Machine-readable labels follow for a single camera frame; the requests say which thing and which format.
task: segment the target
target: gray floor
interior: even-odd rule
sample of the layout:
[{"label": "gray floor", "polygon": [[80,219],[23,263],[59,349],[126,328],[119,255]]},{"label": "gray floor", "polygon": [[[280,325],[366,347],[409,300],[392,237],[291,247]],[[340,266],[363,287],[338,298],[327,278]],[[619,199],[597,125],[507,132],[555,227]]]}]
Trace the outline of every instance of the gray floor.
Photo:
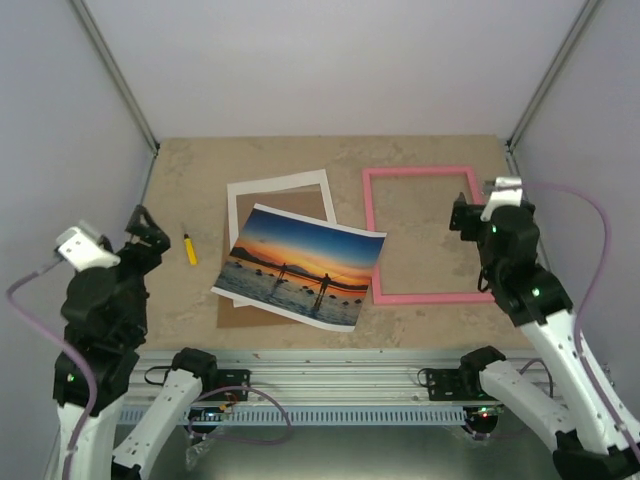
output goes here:
[{"label": "gray floor", "polygon": [[[498,429],[521,424],[504,415]],[[119,427],[117,438],[128,433]],[[234,429],[273,438],[278,429]],[[551,455],[530,432],[510,440],[474,442],[458,427],[303,427],[285,445],[261,447],[217,442],[187,472],[187,436],[177,428],[150,480],[556,480]]]}]

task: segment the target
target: brown cardboard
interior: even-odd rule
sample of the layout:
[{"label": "brown cardboard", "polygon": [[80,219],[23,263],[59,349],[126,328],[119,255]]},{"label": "brown cardboard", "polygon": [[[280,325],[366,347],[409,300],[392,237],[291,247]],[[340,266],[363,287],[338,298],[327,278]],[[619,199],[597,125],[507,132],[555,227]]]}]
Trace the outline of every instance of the brown cardboard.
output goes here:
[{"label": "brown cardboard", "polygon": [[[242,231],[253,206],[259,203],[267,207],[277,208],[290,213],[326,220],[322,193],[286,192],[256,193],[240,195],[236,198],[238,206],[238,230]],[[229,221],[224,222],[224,244],[222,248],[222,265],[231,251],[229,246]],[[233,300],[218,297],[218,328],[264,327],[265,325],[299,324],[295,320],[266,312],[256,307],[246,306],[234,308]]]}]

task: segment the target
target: table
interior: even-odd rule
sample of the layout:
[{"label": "table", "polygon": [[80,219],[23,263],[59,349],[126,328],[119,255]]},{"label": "table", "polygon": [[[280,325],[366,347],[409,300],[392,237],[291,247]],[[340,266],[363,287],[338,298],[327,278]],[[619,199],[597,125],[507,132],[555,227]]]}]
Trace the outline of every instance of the table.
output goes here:
[{"label": "table", "polygon": [[[465,350],[487,344],[504,349],[529,348],[527,340],[513,328],[509,318],[491,304],[387,307],[374,306],[367,298],[353,333],[328,332],[302,324],[216,327],[218,299],[209,289],[220,270],[227,183],[326,168],[338,222],[364,228],[362,168],[402,165],[470,165],[475,169],[478,181],[507,173],[502,146],[494,136],[165,140],[152,170],[144,204],[171,237],[173,248],[165,253],[163,264],[147,276],[151,297],[149,333],[143,348],[179,349],[188,345],[242,350]],[[392,215],[393,209],[389,207],[398,205],[400,196],[405,202],[402,205],[407,205],[405,214],[408,217],[403,218],[422,218],[423,210],[428,212],[427,218],[433,214],[438,221],[450,214],[451,196],[434,193],[422,205],[416,196],[425,194],[424,184],[407,188],[398,188],[398,185],[376,187],[383,192],[376,197],[376,209],[381,216]],[[433,191],[437,193],[438,188],[434,187]],[[196,267],[186,261],[181,223],[187,226],[193,239],[200,260]],[[385,219],[378,223],[384,229]],[[387,218],[386,223],[393,223],[393,219]],[[411,223],[394,225],[397,238],[402,239],[406,232],[420,228],[415,221]],[[473,247],[470,244],[454,246],[454,243],[461,244],[455,242],[454,237],[446,237],[446,242],[438,244],[431,242],[428,235],[424,238],[425,258],[429,257],[430,251],[446,253],[447,249]],[[396,248],[402,243],[396,242]],[[455,284],[455,275],[451,277],[446,272],[460,270],[460,265],[447,263],[445,257],[443,261],[429,258],[432,262],[430,271],[406,266],[403,271],[401,264],[398,267],[401,270],[393,272],[389,278],[401,279],[414,288],[424,282],[425,290],[437,288],[443,278]],[[478,268],[477,258],[472,259],[465,264],[464,271],[458,271],[456,275],[468,283],[469,278],[477,275],[474,272]]]}]

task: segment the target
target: yellow utility knife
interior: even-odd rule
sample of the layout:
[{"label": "yellow utility knife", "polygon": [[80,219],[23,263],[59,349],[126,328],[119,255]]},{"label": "yellow utility knife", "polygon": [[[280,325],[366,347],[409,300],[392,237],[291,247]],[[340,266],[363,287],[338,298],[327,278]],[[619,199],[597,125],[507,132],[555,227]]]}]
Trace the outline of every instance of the yellow utility knife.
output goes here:
[{"label": "yellow utility knife", "polygon": [[187,250],[187,257],[189,258],[189,263],[191,265],[197,265],[198,257],[196,257],[196,251],[193,248],[193,242],[191,241],[191,237],[187,233],[187,229],[185,228],[184,223],[182,224],[182,233],[184,238],[184,247]]}]

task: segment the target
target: beige tabletop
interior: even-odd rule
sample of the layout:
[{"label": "beige tabletop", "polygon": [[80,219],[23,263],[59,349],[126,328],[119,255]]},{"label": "beige tabletop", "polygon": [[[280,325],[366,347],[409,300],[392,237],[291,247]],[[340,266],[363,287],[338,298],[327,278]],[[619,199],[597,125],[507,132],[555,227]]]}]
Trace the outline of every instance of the beige tabletop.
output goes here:
[{"label": "beige tabletop", "polygon": [[[326,168],[338,223],[364,228],[361,172],[371,166],[469,165],[479,182],[507,172],[493,136],[276,137],[169,139],[162,143],[145,205],[173,247],[147,277],[147,349],[527,348],[492,304],[374,306],[364,302],[356,329],[307,325],[217,328],[226,184]],[[380,259],[388,293],[473,291],[474,246],[447,227],[463,178],[379,179],[373,184],[378,229],[388,231]],[[181,223],[199,264],[191,267]]]}]

